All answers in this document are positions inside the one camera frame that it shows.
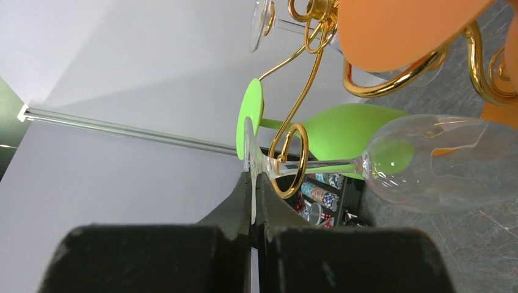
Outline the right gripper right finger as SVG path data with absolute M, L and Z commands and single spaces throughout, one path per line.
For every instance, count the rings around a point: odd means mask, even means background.
M 271 240 L 273 230 L 281 226 L 311 227 L 285 200 L 274 190 L 265 173 L 257 176 L 255 187 L 255 249 L 259 249 L 264 239 Z

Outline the clear wine glass front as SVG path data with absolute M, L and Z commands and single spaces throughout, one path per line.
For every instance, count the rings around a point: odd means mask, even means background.
M 382 126 L 357 157 L 308 159 L 308 134 L 300 124 L 286 135 L 301 136 L 298 161 L 262 153 L 250 118 L 243 122 L 243 161 L 252 181 L 293 176 L 289 198 L 312 173 L 354 173 L 382 200 L 409 212 L 461 212 L 517 200 L 517 129 L 480 118 L 417 114 Z

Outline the green wine glass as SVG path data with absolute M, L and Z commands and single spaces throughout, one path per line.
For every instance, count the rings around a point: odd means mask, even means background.
M 263 86 L 259 79 L 249 83 L 238 115 L 236 153 L 244 156 L 244 120 L 252 120 L 254 134 L 259 127 L 278 130 L 283 122 L 263 118 Z M 360 156 L 372 136 L 382 126 L 398 118 L 409 116 L 405 110 L 365 103 L 346 103 L 325 109 L 302 125 L 308 135 L 309 152 L 321 161 L 348 159 Z

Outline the orange wine glass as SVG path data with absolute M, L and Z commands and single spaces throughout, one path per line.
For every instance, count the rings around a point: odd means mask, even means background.
M 405 67 L 454 40 L 492 1 L 340 1 L 345 59 L 363 71 Z

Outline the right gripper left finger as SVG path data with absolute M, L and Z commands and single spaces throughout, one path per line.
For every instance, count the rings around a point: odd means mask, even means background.
M 197 226 L 214 226 L 228 241 L 251 248 L 252 183 L 249 172 L 242 172 L 230 195 L 217 205 Z

